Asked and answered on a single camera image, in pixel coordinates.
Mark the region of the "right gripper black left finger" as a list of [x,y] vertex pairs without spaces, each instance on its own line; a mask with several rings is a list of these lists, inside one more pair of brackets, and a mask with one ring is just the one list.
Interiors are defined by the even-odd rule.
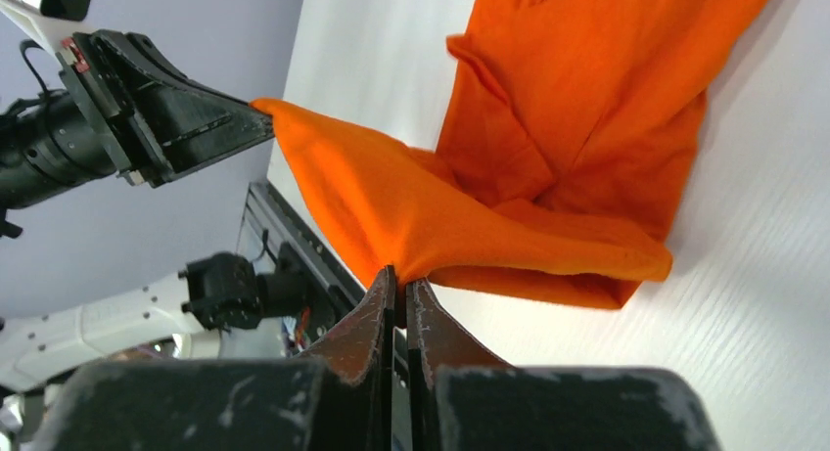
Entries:
[[388,450],[396,276],[288,359],[86,366],[36,433],[36,450]]

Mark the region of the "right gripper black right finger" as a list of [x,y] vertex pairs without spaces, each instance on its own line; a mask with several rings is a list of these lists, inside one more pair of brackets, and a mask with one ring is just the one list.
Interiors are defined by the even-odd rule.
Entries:
[[517,367],[425,280],[409,284],[413,433],[423,450],[718,450],[698,394],[656,368]]

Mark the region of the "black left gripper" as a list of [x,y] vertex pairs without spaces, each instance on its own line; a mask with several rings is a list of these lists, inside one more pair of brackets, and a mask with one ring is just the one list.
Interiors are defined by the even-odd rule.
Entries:
[[274,138],[247,103],[175,67],[149,37],[98,30],[65,38],[55,58],[64,85],[17,99],[1,114],[1,234],[12,210],[116,175],[164,185]]

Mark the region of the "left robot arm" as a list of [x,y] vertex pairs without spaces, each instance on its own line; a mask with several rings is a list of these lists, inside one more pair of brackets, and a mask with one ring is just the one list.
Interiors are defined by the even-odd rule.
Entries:
[[[157,188],[273,139],[270,117],[188,78],[141,34],[75,33],[59,47],[61,90],[14,102],[1,117],[1,208],[42,203],[86,183],[122,177]],[[359,290],[270,185],[257,184],[272,224],[260,252],[273,269],[227,251],[161,280],[60,312],[1,325],[1,388],[27,394],[80,365],[174,336],[219,337],[293,317],[314,341]]]

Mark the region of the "orange t-shirt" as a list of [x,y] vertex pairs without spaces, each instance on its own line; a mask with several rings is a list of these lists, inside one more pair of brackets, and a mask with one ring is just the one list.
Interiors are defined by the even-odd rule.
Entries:
[[361,283],[618,309],[669,275],[708,87],[767,1],[475,0],[432,151],[254,107]]

